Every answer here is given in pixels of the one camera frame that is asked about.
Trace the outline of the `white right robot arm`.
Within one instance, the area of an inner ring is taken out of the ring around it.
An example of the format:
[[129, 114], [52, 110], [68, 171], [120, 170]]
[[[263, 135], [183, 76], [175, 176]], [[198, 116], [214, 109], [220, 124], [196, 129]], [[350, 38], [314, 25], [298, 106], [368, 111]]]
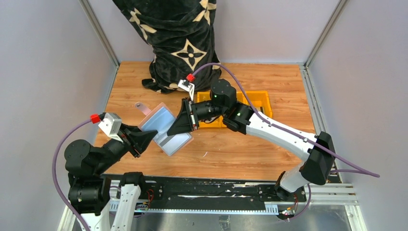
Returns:
[[287, 201], [306, 184], [324, 185], [327, 182], [335, 161], [329, 153], [335, 151], [331, 135], [324, 131], [318, 135], [302, 132], [271, 119], [238, 101], [236, 89], [225, 79], [212, 83], [207, 101], [195, 103], [189, 98], [182, 99], [181, 110], [167, 134], [193, 132], [200, 127], [201, 121], [210, 122], [220, 116], [228, 129], [265, 139], [302, 160], [300, 165], [279, 176], [275, 185], [279, 200]]

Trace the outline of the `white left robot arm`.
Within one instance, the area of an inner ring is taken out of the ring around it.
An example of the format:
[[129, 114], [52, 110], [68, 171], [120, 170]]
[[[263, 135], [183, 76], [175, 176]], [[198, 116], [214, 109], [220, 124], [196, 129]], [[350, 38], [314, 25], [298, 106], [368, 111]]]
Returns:
[[119, 183], [118, 209], [113, 223], [110, 223], [112, 180], [103, 173], [128, 152], [140, 157], [157, 131], [141, 131], [137, 126], [121, 125], [118, 134], [121, 140], [110, 139], [101, 147], [94, 147], [86, 140], [75, 140], [64, 151], [70, 184], [68, 204], [85, 231], [129, 231], [136, 203], [148, 192], [143, 173], [123, 174]]

